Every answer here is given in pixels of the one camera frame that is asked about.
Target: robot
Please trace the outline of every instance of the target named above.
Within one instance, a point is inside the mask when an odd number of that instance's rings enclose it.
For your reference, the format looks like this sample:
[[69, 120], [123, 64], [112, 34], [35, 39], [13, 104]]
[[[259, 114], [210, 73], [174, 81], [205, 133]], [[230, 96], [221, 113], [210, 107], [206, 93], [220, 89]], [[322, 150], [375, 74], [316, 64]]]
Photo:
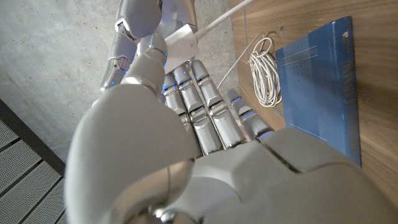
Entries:
[[122, 1], [103, 94], [71, 143], [70, 223], [398, 221], [356, 164], [308, 134], [274, 131], [233, 90], [224, 100], [199, 60], [165, 74], [179, 50], [166, 40], [183, 27], [197, 31], [191, 0]]

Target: coiled white cable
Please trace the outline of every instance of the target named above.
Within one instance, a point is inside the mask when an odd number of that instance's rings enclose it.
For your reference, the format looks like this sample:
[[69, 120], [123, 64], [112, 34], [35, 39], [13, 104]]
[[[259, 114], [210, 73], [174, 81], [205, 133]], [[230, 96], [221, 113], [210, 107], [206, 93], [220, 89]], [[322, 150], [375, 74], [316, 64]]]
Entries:
[[[252, 54], [250, 55], [248, 62], [250, 64], [250, 69], [253, 76], [254, 92], [257, 96], [257, 99], [259, 100], [259, 103], [265, 107], [274, 107], [282, 101], [282, 97], [280, 95], [280, 84], [277, 66], [274, 59], [269, 55], [269, 51], [272, 47], [273, 42], [272, 39], [266, 37], [264, 33], [261, 34], [262, 39], [253, 48]], [[261, 34], [257, 35], [243, 50], [242, 54], [220, 81], [220, 84], [218, 84], [217, 89], [221, 86], [221, 84], [223, 84], [227, 76], [231, 73], [232, 69], [238, 64], [239, 60], [243, 57], [243, 55], [248, 51], [250, 46], [252, 46], [254, 41]], [[261, 51], [267, 40], [270, 42], [268, 49], [265, 51]], [[257, 51], [257, 47], [259, 44], [261, 44], [259, 49], [260, 53]]]

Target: metal grate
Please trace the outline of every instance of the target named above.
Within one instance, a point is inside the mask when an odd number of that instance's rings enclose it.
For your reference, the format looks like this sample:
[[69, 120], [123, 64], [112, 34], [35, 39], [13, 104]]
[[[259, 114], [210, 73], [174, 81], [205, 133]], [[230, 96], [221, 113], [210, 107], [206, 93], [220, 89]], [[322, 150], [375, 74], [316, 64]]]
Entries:
[[39, 161], [40, 156], [22, 140], [0, 152], [0, 192]]
[[0, 223], [19, 223], [59, 178], [46, 162], [40, 163], [0, 198]]
[[62, 217], [59, 219], [57, 224], [68, 224], [67, 214], [64, 213]]
[[54, 224], [58, 217], [62, 214], [64, 208], [63, 180], [61, 180], [23, 223]]
[[17, 138], [18, 135], [11, 131], [6, 124], [0, 121], [0, 148], [6, 146]]

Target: wooden table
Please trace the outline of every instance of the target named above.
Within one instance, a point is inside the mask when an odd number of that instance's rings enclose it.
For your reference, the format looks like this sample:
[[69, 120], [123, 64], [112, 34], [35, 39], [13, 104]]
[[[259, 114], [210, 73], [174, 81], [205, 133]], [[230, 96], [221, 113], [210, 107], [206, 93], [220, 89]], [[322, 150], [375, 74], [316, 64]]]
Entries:
[[[241, 2], [229, 1], [231, 7]], [[396, 0], [255, 1], [232, 18], [236, 58], [260, 32], [269, 33], [274, 40], [274, 53], [320, 26], [344, 16], [353, 17], [362, 169], [398, 206]], [[263, 108], [258, 103], [247, 60], [248, 54], [238, 63], [242, 97], [274, 129], [284, 128], [282, 103], [275, 108]]]

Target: gray concrete wall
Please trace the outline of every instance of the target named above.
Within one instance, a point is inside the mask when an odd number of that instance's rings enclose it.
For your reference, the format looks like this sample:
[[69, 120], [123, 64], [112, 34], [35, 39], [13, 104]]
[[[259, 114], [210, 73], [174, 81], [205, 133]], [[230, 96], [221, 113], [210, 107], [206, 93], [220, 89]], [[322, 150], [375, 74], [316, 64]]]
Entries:
[[[0, 98], [63, 161], [73, 132], [92, 102], [114, 35], [119, 1], [2, 0]], [[198, 26], [207, 25], [227, 1], [196, 0]], [[200, 41], [215, 83], [235, 60], [231, 21]], [[224, 83], [238, 90], [236, 71]]]

